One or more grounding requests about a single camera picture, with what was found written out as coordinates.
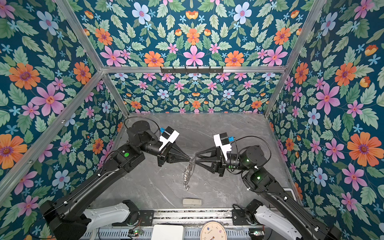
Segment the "silver keys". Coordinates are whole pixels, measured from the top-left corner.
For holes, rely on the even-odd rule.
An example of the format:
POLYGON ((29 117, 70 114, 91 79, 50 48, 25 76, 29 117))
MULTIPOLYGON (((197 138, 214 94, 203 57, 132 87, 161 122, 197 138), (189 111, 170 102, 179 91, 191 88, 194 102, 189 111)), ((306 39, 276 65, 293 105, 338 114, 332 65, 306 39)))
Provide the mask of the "silver keys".
POLYGON ((195 166, 196 166, 196 157, 190 158, 187 166, 185 167, 184 173, 183 173, 183 185, 187 191, 190 188, 189 182, 191 180, 191 177, 193 176, 195 166))

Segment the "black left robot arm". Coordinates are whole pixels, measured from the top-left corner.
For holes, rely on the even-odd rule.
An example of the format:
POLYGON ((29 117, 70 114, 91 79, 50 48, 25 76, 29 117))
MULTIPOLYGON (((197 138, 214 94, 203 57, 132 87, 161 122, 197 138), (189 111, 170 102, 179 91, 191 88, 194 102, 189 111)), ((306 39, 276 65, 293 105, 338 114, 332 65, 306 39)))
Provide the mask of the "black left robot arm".
POLYGON ((91 203, 112 184, 132 172, 146 158, 155 156, 158 166, 164 163, 188 162, 190 158, 176 145, 179 132, 171 127, 158 133, 151 130, 148 119, 127 128, 129 140, 112 151, 103 166, 67 196, 40 206, 43 218, 57 240, 79 240, 86 232, 122 223, 135 226, 140 211, 131 201, 114 206, 90 209, 91 203))

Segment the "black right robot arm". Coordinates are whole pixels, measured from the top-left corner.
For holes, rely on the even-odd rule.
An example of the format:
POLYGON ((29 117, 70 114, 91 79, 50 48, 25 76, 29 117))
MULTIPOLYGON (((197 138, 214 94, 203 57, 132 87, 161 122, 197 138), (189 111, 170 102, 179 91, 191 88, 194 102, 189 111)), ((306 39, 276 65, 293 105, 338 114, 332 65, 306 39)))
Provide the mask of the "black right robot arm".
POLYGON ((244 212, 250 223, 262 224, 287 240, 339 240, 341 231, 327 226, 313 217, 296 202, 264 165, 267 158, 259 145, 247 147, 239 154, 232 154, 220 147, 196 153, 196 164, 211 173, 222 175, 226 169, 245 171, 242 181, 249 191, 259 195, 274 206, 278 213, 263 203, 253 200, 244 212))

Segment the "small white block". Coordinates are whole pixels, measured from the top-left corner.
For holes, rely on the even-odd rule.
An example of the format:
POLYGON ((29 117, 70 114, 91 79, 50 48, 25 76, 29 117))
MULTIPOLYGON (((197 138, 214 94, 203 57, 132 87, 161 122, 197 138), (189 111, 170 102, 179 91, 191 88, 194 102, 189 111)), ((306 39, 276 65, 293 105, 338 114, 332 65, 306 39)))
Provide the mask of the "small white block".
POLYGON ((182 203, 184 207, 200 207, 203 201, 202 199, 184 198, 182 203))

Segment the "round analog clock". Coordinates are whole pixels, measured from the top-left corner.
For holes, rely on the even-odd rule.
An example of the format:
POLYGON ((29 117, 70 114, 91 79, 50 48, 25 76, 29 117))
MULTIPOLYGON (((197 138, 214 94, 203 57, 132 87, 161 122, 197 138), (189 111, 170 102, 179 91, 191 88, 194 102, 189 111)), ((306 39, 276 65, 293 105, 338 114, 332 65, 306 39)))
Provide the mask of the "round analog clock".
POLYGON ((201 230, 200 240, 227 240, 225 228, 218 222, 208 222, 201 230))

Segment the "white box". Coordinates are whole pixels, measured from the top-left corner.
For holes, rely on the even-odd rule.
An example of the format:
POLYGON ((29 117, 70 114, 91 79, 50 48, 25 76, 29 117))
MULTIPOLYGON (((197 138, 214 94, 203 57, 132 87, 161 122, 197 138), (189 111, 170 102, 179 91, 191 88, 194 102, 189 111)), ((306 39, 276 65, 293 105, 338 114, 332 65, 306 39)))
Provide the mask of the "white box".
POLYGON ((151 240, 183 240, 185 228, 180 225, 155 225, 151 240))

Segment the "aluminium front rail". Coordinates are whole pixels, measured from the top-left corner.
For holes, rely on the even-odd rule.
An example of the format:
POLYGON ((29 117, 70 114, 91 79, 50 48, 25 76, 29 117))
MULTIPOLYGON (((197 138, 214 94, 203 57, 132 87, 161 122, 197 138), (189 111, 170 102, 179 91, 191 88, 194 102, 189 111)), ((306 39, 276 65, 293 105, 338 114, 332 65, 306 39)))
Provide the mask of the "aluminium front rail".
MULTIPOLYGON (((158 209, 154 210, 154 220, 152 225, 155 224, 179 224, 179 225, 200 225, 213 220, 225 225, 233 225, 232 209, 158 209)), ((272 210, 276 214, 282 216, 276 210, 272 210)), ((298 214, 294 214, 290 218, 286 218, 295 228, 305 227, 309 228, 311 218, 305 218, 298 214)), ((83 214, 80 216, 81 220, 86 221, 87 225, 91 222, 90 219, 83 214)))

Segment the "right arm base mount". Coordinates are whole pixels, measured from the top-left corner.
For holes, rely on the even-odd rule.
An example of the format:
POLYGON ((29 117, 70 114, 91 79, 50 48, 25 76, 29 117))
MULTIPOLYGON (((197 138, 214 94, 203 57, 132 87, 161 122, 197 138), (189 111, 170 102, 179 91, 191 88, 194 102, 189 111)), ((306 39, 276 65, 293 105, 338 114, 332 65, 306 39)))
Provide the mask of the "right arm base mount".
POLYGON ((302 235, 287 219, 276 214, 257 199, 253 199, 244 208, 237 204, 233 204, 232 207, 234 226, 263 225, 281 235, 286 240, 302 239, 302 235))

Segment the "black hook rail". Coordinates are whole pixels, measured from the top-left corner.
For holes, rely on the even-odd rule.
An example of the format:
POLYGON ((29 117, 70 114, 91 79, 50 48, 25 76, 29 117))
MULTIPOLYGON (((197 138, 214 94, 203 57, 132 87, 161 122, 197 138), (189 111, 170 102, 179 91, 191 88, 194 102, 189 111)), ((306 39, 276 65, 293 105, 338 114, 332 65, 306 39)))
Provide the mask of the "black hook rail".
POLYGON ((223 67, 160 67, 162 74, 221 74, 223 67))

